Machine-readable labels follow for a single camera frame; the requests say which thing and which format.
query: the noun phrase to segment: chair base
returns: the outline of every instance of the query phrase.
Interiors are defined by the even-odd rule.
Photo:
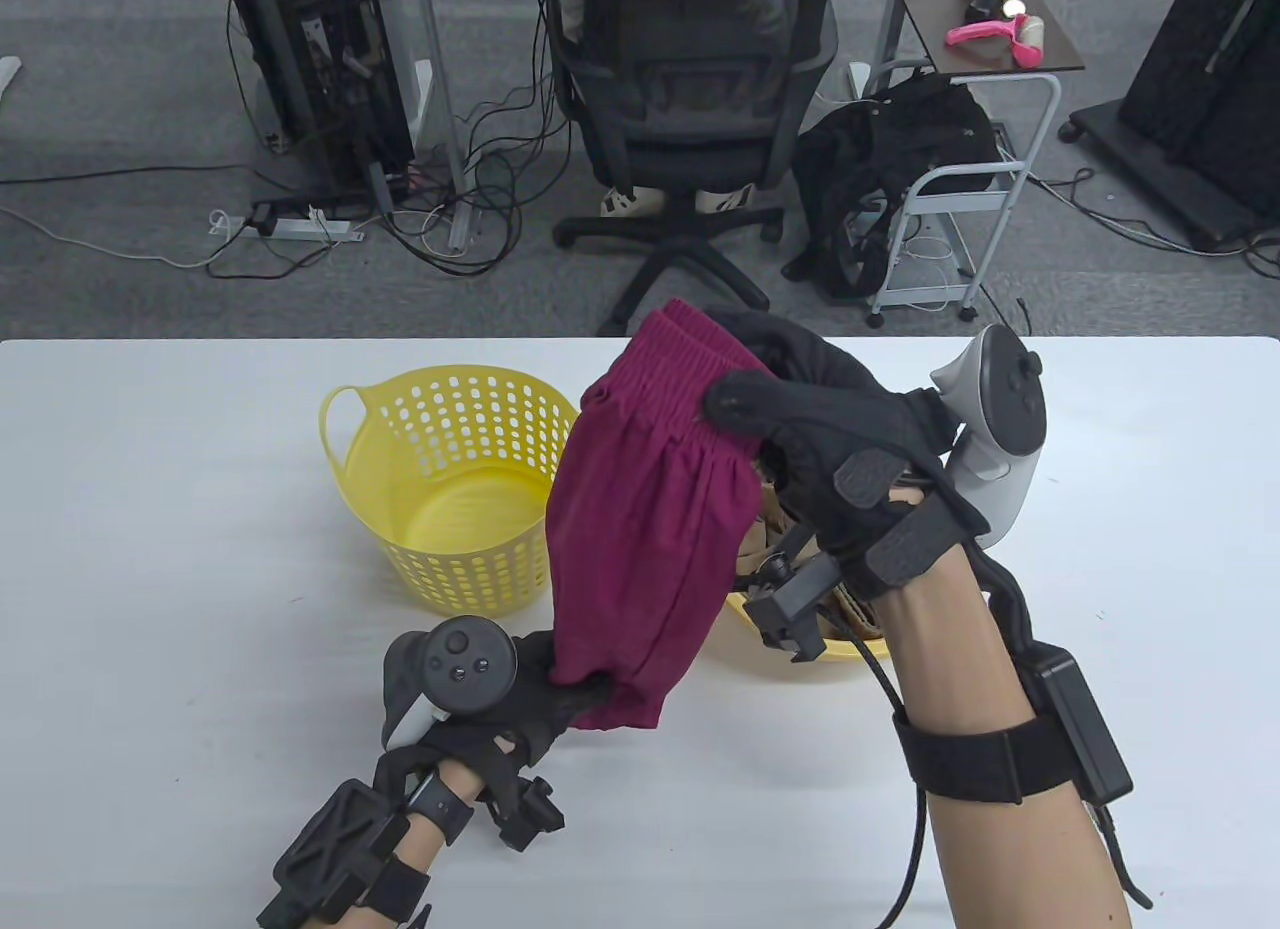
[[[717,276],[749,308],[767,312],[769,297],[710,244],[710,239],[717,235],[754,225],[760,226],[760,239],[764,242],[781,241],[782,209],[731,210],[700,215],[694,207],[694,193],[681,193],[668,195],[662,215],[646,219],[599,216],[562,219],[552,230],[552,239],[562,250],[572,247],[582,237],[609,237],[652,244],[653,252],[596,331],[596,335],[621,337],[626,335],[627,324],[658,276],[681,258],[696,262]]]

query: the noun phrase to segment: cart wheel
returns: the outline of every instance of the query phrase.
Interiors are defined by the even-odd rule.
[[[1084,131],[1079,125],[1073,123],[1070,119],[1068,119],[1057,128],[1057,138],[1059,142],[1065,142],[1068,146],[1070,146],[1070,143],[1079,142],[1080,139],[1084,138]]]

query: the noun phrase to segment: white table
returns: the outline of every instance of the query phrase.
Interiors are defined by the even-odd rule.
[[[0,345],[0,924],[250,929],[275,856],[370,773],[384,646],[431,622],[332,485],[321,397],[475,362],[576,398],[620,345]],[[847,345],[911,388],[961,342]],[[1116,815],[1157,903],[1138,924],[1275,925],[1280,345],[1037,348],[1050,440],[998,557],[1137,781]],[[518,856],[477,819],[433,925],[859,929],[906,862],[911,786],[869,674],[790,667],[732,618],[658,731],[572,733],[539,769],[568,828]],[[901,925],[950,925],[932,850]]]

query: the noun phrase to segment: basket handle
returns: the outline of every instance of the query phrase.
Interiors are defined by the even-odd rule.
[[[355,393],[360,397],[361,403],[365,402],[364,393],[360,386],[338,386],[325,397],[323,403],[320,403],[320,443],[324,445],[324,454],[329,458],[329,464],[333,467],[333,475],[338,479],[339,484],[342,482],[343,472],[347,471],[347,458],[339,462],[338,457],[333,452],[333,445],[329,443],[329,409],[333,408],[333,401],[343,393]],[[347,453],[351,453],[349,447],[347,448]]]

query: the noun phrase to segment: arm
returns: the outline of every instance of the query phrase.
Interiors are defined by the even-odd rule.
[[[1033,718],[964,550],[876,604],[914,726],[977,734]],[[1126,929],[1120,883],[1074,783],[1020,806],[929,796],[959,929]]]
[[[484,783],[474,772],[453,760],[440,763],[440,779],[453,790],[453,793],[468,806],[475,804],[476,797],[484,790]],[[420,815],[412,815],[408,820],[408,832],[396,847],[396,856],[417,871],[425,873],[435,861],[436,854],[444,847],[444,833],[435,828],[434,823]],[[328,923],[319,919],[307,920],[302,929],[325,929]],[[352,906],[347,915],[334,923],[337,929],[394,929],[396,924],[385,916],[380,916],[372,910]]]

